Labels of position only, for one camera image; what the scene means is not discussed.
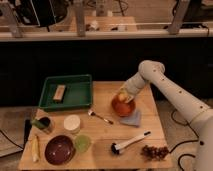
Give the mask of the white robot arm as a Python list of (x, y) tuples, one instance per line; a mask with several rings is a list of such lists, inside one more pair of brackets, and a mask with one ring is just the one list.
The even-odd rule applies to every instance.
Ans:
[(199, 137), (194, 171), (213, 171), (213, 108), (164, 75), (162, 63), (144, 60), (135, 75), (118, 90), (125, 102), (133, 100), (147, 83), (155, 85), (182, 114)]

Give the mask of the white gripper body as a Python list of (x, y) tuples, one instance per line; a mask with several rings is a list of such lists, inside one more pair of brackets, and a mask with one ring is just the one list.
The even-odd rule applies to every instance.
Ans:
[(137, 88), (130, 80), (127, 80), (119, 89), (118, 94), (121, 92), (126, 93), (128, 95), (128, 100), (126, 102), (130, 102), (136, 96)]

